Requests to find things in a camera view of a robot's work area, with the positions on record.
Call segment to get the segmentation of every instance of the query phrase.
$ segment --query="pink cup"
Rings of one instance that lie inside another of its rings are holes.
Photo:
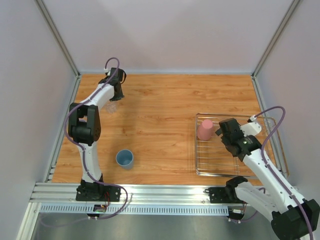
[[[196,136],[202,141],[208,141],[213,134],[214,124],[211,120],[204,120],[196,131]]]

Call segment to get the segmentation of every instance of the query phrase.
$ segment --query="gray floor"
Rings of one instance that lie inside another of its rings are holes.
[[[83,214],[40,215],[48,225],[70,223]],[[219,216],[118,215],[106,220],[85,220],[52,228],[37,222],[33,240],[276,240],[270,223],[258,215],[242,224]]]

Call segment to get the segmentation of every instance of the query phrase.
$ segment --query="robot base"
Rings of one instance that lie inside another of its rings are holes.
[[[105,186],[96,182],[81,180],[80,186],[76,189],[76,201],[80,202],[119,202],[121,189],[115,186]]]
[[[310,221],[312,231],[315,231],[318,225],[320,206],[314,199],[309,201],[305,200],[301,206],[305,210]],[[289,210],[282,214],[279,212],[272,212],[272,216],[272,229],[281,240],[299,239],[309,232],[306,221],[298,206],[289,207]]]

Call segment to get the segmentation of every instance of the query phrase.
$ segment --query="metal tray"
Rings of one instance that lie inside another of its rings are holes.
[[[231,177],[244,176],[246,178],[257,178],[255,174],[237,157],[226,150],[221,142],[221,138],[213,134],[209,141],[202,141],[197,138],[197,128],[205,119],[213,122],[214,131],[219,128],[219,122],[229,118],[235,118],[240,125],[247,123],[250,116],[248,115],[227,115],[198,113],[195,116],[195,168],[196,173],[200,176],[212,177]],[[265,138],[276,125],[276,121],[271,117],[258,117],[257,121],[262,127],[262,131],[256,136],[263,143]],[[276,131],[268,144],[265,151],[279,171],[288,177],[288,168],[285,155],[282,149],[281,140],[278,131]]]

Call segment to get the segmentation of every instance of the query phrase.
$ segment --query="cable connector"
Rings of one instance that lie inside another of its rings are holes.
[[[252,116],[247,120],[247,122],[248,122],[248,123],[252,123],[252,122],[254,122],[255,120],[257,120],[256,115],[252,115]]]
[[[232,209],[232,212],[235,214],[242,214],[242,211],[240,209]]]
[[[109,71],[109,69],[108,69],[107,67],[104,68],[103,70],[104,70],[104,74],[105,74],[106,76],[109,76],[109,77],[110,77],[111,71]]]

